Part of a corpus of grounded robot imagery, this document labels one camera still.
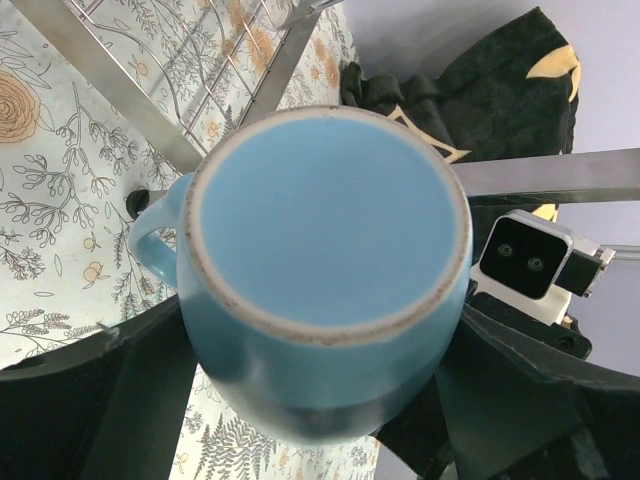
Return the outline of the light blue ceramic mug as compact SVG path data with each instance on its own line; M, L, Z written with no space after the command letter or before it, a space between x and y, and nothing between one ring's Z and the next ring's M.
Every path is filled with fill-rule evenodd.
M467 292L466 195L406 121L274 112L226 136L134 222L204 373L263 434L370 435L434 374Z

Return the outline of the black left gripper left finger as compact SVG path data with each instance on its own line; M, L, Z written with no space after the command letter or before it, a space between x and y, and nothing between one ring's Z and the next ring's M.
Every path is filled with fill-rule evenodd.
M3 369L2 478L168 478L195 368L172 297Z

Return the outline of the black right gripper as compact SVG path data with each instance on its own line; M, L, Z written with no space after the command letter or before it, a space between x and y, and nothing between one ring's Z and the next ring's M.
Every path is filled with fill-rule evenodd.
M568 355L588 358L591 354L591 341L574 327L546 325L485 292L469 296L467 303L491 320Z

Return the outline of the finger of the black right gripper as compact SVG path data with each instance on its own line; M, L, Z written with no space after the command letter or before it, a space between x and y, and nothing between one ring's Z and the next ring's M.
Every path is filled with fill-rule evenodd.
M442 475L454 455L436 378L374 437L417 475Z

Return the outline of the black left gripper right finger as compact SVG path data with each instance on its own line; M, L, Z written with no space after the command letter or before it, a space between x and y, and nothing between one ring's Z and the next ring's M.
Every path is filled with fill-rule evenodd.
M636 479L639 379L465 306L437 372L461 479Z

